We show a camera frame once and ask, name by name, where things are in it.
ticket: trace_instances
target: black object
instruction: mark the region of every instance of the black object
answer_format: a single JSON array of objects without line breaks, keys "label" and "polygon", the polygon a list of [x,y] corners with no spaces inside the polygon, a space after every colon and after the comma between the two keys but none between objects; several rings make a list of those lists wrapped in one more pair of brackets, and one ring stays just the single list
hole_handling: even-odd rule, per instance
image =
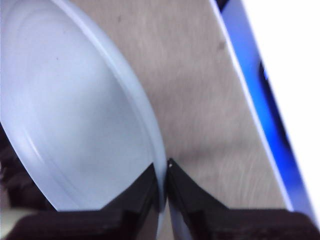
[{"label": "black object", "polygon": [[[200,188],[174,160],[168,161],[169,203],[182,215],[194,240],[319,240],[320,234],[302,213],[284,209],[229,209]],[[173,228],[176,240],[181,228]]]},{"label": "black object", "polygon": [[289,140],[287,138],[285,126],[281,119],[274,94],[271,90],[269,79],[265,75],[265,67],[263,66],[262,62],[260,62],[259,64],[259,78],[260,78],[260,84],[262,86],[264,98],[266,99],[268,108],[270,109],[272,120],[276,125],[276,130],[278,131],[278,134],[281,136],[281,140],[283,141],[284,145],[292,152]]},{"label": "black object", "polygon": [[8,193],[11,207],[55,211],[21,164],[1,124],[0,163],[1,187]]},{"label": "black object", "polygon": [[220,12],[223,11],[224,7],[226,6],[226,4],[228,3],[228,0],[215,0],[216,4],[219,7]]},{"label": "black object", "polygon": [[18,221],[7,240],[152,240],[159,217],[153,164],[123,193],[97,211],[42,211]]}]

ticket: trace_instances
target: black plastic claw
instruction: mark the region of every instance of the black plastic claw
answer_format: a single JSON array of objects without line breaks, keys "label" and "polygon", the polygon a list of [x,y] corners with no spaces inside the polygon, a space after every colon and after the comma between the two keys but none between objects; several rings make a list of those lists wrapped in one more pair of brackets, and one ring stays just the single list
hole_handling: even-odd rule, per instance
[{"label": "black plastic claw", "polygon": [[[318,229],[302,213],[227,208],[200,188],[172,159],[168,161],[166,187],[169,203],[181,213],[194,240],[320,239]],[[174,235],[183,236],[180,232]]]},{"label": "black plastic claw", "polygon": [[153,164],[101,210],[43,211],[18,221],[7,240],[155,239],[158,184]]}]

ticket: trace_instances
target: white bowl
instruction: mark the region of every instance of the white bowl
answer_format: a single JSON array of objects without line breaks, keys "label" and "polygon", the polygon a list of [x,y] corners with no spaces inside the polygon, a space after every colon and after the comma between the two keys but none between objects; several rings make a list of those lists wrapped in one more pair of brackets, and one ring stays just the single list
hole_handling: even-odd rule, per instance
[{"label": "white bowl", "polygon": [[57,210],[100,209],[154,163],[163,212],[166,157],[148,98],[70,2],[1,1],[1,123]]}]

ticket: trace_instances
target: blue edge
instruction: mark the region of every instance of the blue edge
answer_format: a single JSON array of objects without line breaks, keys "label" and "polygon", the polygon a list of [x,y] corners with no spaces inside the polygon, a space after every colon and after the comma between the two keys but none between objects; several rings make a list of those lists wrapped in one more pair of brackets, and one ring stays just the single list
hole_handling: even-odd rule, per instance
[{"label": "blue edge", "polygon": [[241,1],[229,0],[221,15],[293,210],[316,222]]}]

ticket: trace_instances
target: wooden surface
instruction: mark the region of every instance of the wooden surface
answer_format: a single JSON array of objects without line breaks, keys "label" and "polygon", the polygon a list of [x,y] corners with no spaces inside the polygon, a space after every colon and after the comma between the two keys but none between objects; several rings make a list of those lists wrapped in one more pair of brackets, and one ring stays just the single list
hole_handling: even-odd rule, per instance
[{"label": "wooden surface", "polygon": [[[231,208],[285,206],[209,1],[72,1],[132,66],[167,157]],[[169,214],[159,239],[173,239]]]}]

